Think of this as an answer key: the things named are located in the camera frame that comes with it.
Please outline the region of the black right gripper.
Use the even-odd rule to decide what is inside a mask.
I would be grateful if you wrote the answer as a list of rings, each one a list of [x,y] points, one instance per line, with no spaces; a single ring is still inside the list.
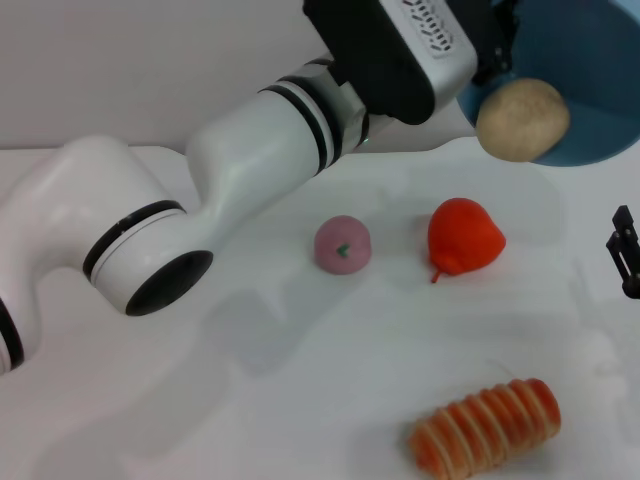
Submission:
[[[607,241],[606,248],[623,280],[623,293],[630,299],[639,300],[639,237],[627,205],[618,207],[612,223],[614,232]]]

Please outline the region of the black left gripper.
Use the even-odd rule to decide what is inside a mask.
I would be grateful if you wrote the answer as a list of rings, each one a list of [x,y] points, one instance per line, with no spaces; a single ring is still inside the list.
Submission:
[[[478,67],[472,82],[483,86],[512,70],[512,48],[520,20],[516,14],[518,0],[473,1]]]

